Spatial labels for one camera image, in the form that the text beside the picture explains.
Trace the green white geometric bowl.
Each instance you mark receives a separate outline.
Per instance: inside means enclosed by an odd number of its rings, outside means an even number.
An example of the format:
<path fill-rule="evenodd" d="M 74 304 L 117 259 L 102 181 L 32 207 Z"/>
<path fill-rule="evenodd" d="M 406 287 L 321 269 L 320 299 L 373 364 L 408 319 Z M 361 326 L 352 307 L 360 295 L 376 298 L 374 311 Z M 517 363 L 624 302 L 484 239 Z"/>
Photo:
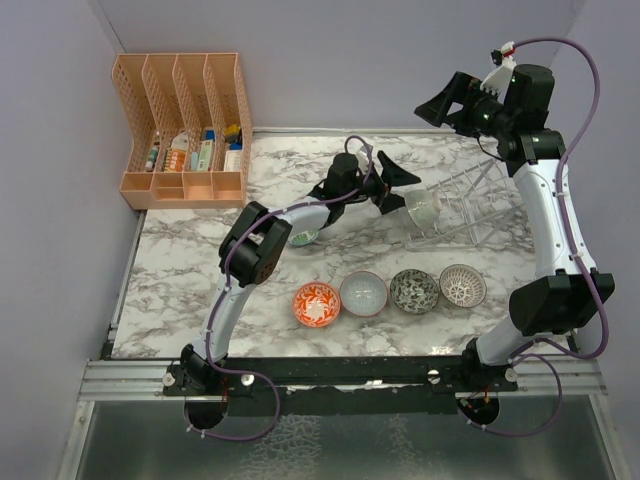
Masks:
<path fill-rule="evenodd" d="M 443 209 L 438 193 L 426 189 L 406 193 L 405 206 L 410 219 L 423 231 L 436 225 Z"/>

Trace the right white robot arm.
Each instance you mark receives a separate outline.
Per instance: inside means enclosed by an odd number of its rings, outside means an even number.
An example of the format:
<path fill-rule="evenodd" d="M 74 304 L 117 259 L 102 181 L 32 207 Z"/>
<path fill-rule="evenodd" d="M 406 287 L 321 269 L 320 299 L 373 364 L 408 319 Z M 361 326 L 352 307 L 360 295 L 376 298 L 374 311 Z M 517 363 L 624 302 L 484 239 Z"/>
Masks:
<path fill-rule="evenodd" d="M 474 358 L 459 367 L 461 383 L 481 391 L 504 366 L 535 343 L 584 327 L 615 289 L 581 236 L 572 204 L 564 139 L 546 127 L 555 79 L 550 69 L 516 65 L 506 74 L 506 95 L 484 81 L 455 73 L 443 90 L 415 109 L 429 124 L 462 136 L 487 136 L 523 200 L 536 255 L 535 279 L 514 290 L 509 315 L 467 348 Z"/>

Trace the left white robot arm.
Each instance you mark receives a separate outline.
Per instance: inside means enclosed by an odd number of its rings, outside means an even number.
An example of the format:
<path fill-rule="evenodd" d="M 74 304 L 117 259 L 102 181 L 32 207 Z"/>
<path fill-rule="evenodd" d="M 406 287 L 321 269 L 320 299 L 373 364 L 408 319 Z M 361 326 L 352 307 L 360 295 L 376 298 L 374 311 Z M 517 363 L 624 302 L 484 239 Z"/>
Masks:
<path fill-rule="evenodd" d="M 351 204 L 371 201 L 381 214 L 393 212 L 405 200 L 392 189 L 420 182 L 383 151 L 369 157 L 364 168 L 356 155 L 343 152 L 333 158 L 326 177 L 294 204 L 276 209 L 247 204 L 219 248 L 219 282 L 201 334 L 180 355 L 189 386 L 210 394 L 230 373 L 221 361 L 235 325 L 254 289 L 273 273 L 290 237 L 333 225 Z"/>

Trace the green leaf pattern bowl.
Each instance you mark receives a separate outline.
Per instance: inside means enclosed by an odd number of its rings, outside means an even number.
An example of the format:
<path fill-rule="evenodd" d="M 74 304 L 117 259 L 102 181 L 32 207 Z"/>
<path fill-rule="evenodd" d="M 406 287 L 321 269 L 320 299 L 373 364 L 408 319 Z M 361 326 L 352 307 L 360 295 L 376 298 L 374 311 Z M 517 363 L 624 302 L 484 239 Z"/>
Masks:
<path fill-rule="evenodd" d="M 313 244 L 318 237 L 318 230 L 307 230 L 293 235 L 289 239 L 289 244 L 293 247 L 304 247 Z"/>

